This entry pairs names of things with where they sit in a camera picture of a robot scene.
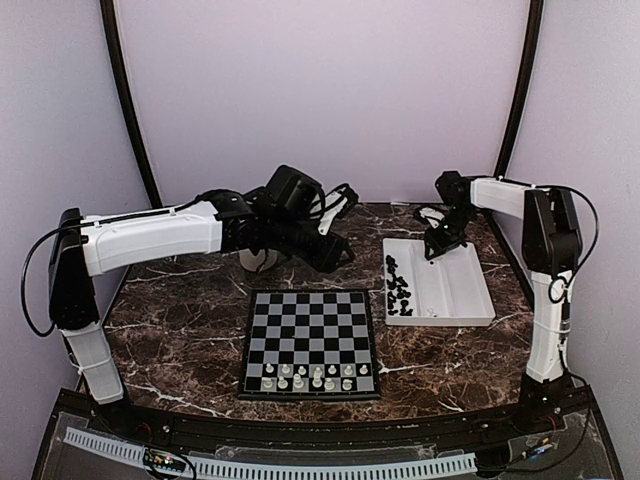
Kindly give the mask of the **white divided plastic tray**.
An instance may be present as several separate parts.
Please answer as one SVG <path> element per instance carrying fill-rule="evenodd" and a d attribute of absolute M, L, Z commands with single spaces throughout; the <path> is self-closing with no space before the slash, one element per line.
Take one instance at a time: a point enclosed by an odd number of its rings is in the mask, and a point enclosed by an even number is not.
<path fill-rule="evenodd" d="M 412 292 L 412 316 L 387 314 L 385 285 L 385 323 L 389 326 L 486 327 L 495 317 L 487 283 L 475 246 L 458 247 L 428 260 L 420 240 L 383 240 L 385 255 L 393 256 L 398 274 L 403 275 Z M 434 309 L 432 318 L 427 310 Z"/>

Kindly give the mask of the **white king chess piece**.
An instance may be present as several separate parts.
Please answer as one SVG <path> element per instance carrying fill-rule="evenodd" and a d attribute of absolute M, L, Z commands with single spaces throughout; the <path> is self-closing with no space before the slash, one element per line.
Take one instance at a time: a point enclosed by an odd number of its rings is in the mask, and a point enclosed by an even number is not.
<path fill-rule="evenodd" d="M 316 367 L 313 371 L 311 385 L 314 388 L 320 388 L 323 385 L 322 380 L 323 371 L 320 367 Z"/>

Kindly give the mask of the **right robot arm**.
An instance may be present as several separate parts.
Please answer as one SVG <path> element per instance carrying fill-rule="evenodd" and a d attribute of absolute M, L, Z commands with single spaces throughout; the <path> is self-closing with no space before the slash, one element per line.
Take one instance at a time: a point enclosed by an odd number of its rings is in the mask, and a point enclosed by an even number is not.
<path fill-rule="evenodd" d="M 467 224 L 480 210 L 522 221 L 521 255 L 531 272 L 534 327 L 526 375 L 540 383 L 559 379 L 566 369 L 572 280 L 579 269 L 582 238 L 566 187 L 526 185 L 494 177 L 446 171 L 435 182 L 448 212 L 424 234 L 425 258 L 433 260 L 466 241 Z"/>

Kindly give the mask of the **white queen chess piece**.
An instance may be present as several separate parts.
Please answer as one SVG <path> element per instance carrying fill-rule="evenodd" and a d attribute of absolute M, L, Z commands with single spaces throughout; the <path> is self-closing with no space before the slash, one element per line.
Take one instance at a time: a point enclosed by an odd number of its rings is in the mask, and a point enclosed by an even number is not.
<path fill-rule="evenodd" d="M 296 373 L 293 376 L 293 388 L 295 390 L 301 390 L 305 386 L 304 380 L 300 374 Z"/>

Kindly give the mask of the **white bishop chess piece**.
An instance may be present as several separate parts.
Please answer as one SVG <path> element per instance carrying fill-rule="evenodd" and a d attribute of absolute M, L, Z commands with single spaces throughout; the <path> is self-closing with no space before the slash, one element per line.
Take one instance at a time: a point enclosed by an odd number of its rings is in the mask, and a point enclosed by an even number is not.
<path fill-rule="evenodd" d="M 288 380 L 284 376 L 280 376 L 277 383 L 278 388 L 281 390 L 285 390 L 288 388 L 288 385 Z"/>

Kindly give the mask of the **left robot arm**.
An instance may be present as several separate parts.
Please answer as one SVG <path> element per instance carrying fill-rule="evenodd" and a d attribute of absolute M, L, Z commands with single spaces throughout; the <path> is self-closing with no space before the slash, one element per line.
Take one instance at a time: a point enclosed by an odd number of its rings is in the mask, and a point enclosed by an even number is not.
<path fill-rule="evenodd" d="M 277 197 L 265 188 L 247 195 L 212 190 L 179 206 L 126 215 L 63 213 L 49 263 L 49 318 L 88 384 L 101 417 L 120 436 L 141 427 L 101 326 L 93 279 L 136 263 L 187 254 L 236 252 L 243 268 L 262 272 L 296 256 L 331 273 L 353 260 L 346 239 L 331 230 L 358 202 L 342 184 L 329 194 L 312 189 Z"/>

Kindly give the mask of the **black and grey chessboard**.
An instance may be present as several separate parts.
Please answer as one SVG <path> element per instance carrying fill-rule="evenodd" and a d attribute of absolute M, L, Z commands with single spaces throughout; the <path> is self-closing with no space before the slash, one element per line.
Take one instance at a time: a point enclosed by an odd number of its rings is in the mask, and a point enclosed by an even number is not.
<path fill-rule="evenodd" d="M 275 371 L 269 375 L 265 366 Z M 283 374 L 283 364 L 290 366 Z M 335 375 L 327 369 L 334 365 Z M 350 365 L 353 373 L 344 374 Z M 366 365 L 366 375 L 359 369 Z M 300 366 L 305 386 L 293 388 L 293 376 Z M 323 385 L 311 385 L 313 371 L 323 371 Z M 281 390 L 280 376 L 288 380 Z M 273 389 L 262 390 L 262 379 L 272 378 Z M 324 382 L 332 378 L 335 388 L 326 391 Z M 350 391 L 342 390 L 343 379 L 352 380 Z M 337 290 L 257 290 L 252 293 L 245 345 L 239 376 L 238 397 L 261 401 L 368 401 L 381 398 L 370 296 L 366 289 Z"/>

